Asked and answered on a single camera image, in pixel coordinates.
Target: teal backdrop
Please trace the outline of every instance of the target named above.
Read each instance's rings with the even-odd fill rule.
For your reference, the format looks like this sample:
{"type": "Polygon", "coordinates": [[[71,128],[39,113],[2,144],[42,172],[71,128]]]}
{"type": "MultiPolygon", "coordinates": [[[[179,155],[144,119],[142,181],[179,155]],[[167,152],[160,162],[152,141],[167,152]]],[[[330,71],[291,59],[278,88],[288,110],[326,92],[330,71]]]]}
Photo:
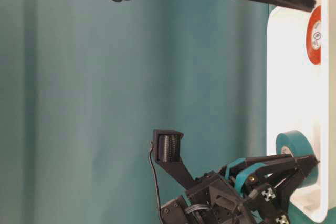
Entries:
{"type": "MultiPolygon", "coordinates": [[[[195,177],[265,155],[268,13],[242,0],[0,0],[0,223],[159,223],[154,128],[185,133],[195,177]]],[[[163,202],[182,193],[158,175],[163,202]]]]}

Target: wire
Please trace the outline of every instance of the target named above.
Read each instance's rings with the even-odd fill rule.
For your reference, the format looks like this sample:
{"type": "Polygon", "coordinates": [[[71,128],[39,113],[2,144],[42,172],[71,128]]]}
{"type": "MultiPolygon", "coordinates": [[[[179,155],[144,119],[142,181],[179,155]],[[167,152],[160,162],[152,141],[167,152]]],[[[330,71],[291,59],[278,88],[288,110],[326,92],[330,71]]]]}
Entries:
{"type": "Polygon", "coordinates": [[[188,208],[186,208],[184,210],[184,212],[186,214],[190,214],[192,212],[195,212],[195,211],[199,211],[199,210],[207,210],[207,211],[210,211],[211,210],[211,207],[207,204],[195,204],[195,205],[192,205],[188,208]]]}
{"type": "Polygon", "coordinates": [[[155,167],[154,167],[153,161],[152,161],[152,152],[153,152],[153,148],[150,148],[149,154],[148,154],[148,160],[149,160],[149,163],[151,165],[152,173],[153,173],[153,176],[154,176],[155,191],[156,191],[156,203],[158,205],[159,220],[160,220],[161,224],[164,224],[163,220],[162,220],[162,216],[161,216],[161,202],[160,202],[159,186],[158,186],[155,167]]]}

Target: screw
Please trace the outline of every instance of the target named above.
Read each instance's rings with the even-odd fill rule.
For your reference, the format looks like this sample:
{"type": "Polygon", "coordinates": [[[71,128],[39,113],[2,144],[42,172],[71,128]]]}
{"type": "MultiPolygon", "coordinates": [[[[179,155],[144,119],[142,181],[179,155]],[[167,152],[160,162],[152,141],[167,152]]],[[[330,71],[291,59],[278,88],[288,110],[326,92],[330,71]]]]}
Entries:
{"type": "Polygon", "coordinates": [[[254,182],[254,181],[256,180],[256,178],[255,178],[254,176],[249,176],[248,180],[249,180],[250,182],[254,182]]]}

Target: red tape roll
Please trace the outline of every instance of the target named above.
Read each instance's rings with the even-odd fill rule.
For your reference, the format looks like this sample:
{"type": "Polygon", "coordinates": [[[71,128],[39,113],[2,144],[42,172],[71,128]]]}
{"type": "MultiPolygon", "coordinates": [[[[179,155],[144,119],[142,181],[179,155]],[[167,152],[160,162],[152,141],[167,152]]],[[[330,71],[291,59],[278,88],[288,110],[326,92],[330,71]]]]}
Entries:
{"type": "Polygon", "coordinates": [[[318,6],[310,16],[306,35],[307,54],[313,64],[321,63],[321,43],[321,6],[318,6]]]}

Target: white shelf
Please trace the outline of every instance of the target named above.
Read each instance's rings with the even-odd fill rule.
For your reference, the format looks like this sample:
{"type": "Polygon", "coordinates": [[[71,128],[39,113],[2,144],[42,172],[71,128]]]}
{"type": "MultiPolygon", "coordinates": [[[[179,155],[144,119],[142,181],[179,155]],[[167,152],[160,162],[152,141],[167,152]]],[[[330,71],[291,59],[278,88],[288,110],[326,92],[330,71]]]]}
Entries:
{"type": "Polygon", "coordinates": [[[311,143],[318,182],[298,189],[291,202],[315,222],[336,206],[336,0],[322,6],[321,64],[306,52],[310,13],[275,8],[267,30],[267,155],[276,153],[279,133],[298,130],[311,143]]]}

